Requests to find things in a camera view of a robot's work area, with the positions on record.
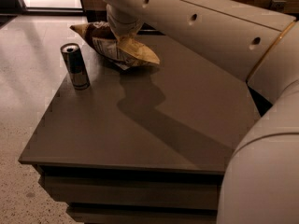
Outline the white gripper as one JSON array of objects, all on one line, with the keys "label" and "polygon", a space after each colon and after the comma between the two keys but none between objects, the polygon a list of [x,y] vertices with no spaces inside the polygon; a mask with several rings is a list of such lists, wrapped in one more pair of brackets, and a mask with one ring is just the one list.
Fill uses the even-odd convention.
[{"label": "white gripper", "polygon": [[107,4],[107,22],[112,33],[118,37],[134,37],[142,28],[144,22],[118,8]]}]

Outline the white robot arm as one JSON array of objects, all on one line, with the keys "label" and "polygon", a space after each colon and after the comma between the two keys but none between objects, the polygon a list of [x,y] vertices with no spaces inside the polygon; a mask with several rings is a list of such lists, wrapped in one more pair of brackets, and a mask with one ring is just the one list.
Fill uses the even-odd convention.
[{"label": "white robot arm", "polygon": [[142,20],[272,103],[227,166],[217,224],[299,224],[296,18],[231,0],[103,1],[114,32]]}]

